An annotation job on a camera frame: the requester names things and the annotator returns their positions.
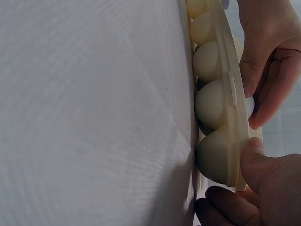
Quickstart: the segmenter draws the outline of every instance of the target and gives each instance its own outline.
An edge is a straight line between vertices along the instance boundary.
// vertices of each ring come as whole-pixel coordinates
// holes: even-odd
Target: plastic egg tray
[[[207,178],[246,188],[240,156],[247,140],[262,139],[261,128],[250,128],[254,99],[245,99],[239,69],[242,48],[231,34],[220,0],[189,0],[191,40],[197,45],[192,64],[198,77],[195,110],[206,137],[196,150],[196,163]]]

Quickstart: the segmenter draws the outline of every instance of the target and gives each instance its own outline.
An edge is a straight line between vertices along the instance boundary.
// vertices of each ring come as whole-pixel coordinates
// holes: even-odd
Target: white cloth
[[[0,1],[0,225],[184,226],[184,0]]]

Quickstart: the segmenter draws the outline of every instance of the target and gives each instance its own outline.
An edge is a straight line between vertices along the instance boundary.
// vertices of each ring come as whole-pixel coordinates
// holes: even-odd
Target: white egg
[[[205,82],[222,77],[222,65],[216,41],[200,46],[194,53],[192,66],[195,74]]]
[[[225,122],[225,100],[222,80],[205,85],[198,93],[195,110],[198,118],[208,127],[218,129]]]
[[[246,98],[246,113],[248,119],[252,116],[254,108],[255,108],[254,98],[253,97]]]
[[[198,15],[208,11],[206,0],[188,0],[187,11],[192,19],[196,18]]]
[[[215,30],[210,12],[197,16],[190,24],[190,36],[198,46],[215,40]]]
[[[223,129],[214,131],[197,146],[196,165],[207,178],[227,184],[228,181],[228,141]]]

